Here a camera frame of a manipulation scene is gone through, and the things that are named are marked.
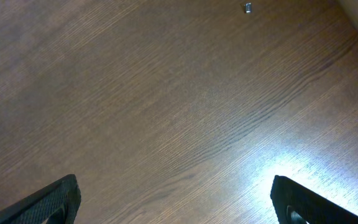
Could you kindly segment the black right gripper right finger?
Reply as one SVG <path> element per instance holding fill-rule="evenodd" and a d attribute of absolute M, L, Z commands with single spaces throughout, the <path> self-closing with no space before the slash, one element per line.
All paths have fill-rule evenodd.
<path fill-rule="evenodd" d="M 288 177 L 276 175 L 270 192 L 279 224 L 358 224 L 358 216 Z"/>

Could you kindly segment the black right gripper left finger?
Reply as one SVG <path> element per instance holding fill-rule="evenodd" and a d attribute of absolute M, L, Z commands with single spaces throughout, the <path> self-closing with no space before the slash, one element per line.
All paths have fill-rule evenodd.
<path fill-rule="evenodd" d="M 81 203 L 81 192 L 74 174 L 0 211 L 0 224 L 73 224 Z"/>

